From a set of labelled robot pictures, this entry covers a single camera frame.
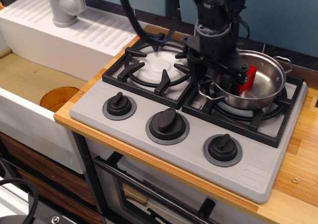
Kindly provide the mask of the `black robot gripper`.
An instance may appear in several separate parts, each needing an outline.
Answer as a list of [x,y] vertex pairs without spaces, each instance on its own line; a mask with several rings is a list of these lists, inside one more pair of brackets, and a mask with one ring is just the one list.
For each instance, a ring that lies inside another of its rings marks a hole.
[[231,33],[220,36],[190,36],[181,38],[184,44],[191,79],[200,81],[208,69],[220,74],[219,87],[235,94],[237,83],[247,82],[248,63],[238,53]]

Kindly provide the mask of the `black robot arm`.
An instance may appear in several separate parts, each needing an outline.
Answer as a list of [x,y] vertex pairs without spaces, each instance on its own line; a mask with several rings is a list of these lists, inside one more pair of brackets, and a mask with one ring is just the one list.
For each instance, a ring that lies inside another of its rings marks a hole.
[[248,80],[248,63],[238,54],[240,12],[246,0],[193,0],[198,14],[194,36],[182,38],[191,78],[199,82],[208,70],[219,72],[219,86],[229,92]]

